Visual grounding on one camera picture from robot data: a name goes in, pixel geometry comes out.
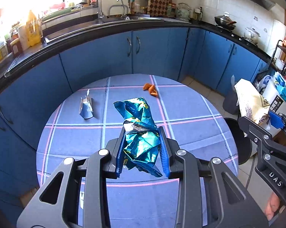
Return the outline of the person's right hand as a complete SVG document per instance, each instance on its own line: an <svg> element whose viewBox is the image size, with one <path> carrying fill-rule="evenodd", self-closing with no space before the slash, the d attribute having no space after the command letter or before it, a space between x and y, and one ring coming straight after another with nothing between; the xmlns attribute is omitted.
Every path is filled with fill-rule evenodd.
<svg viewBox="0 0 286 228"><path fill-rule="evenodd" d="M267 217L268 221L270 221L274 217L274 214L278 211L279 206L280 199L274 192L272 192L264 211L264 214Z"/></svg>

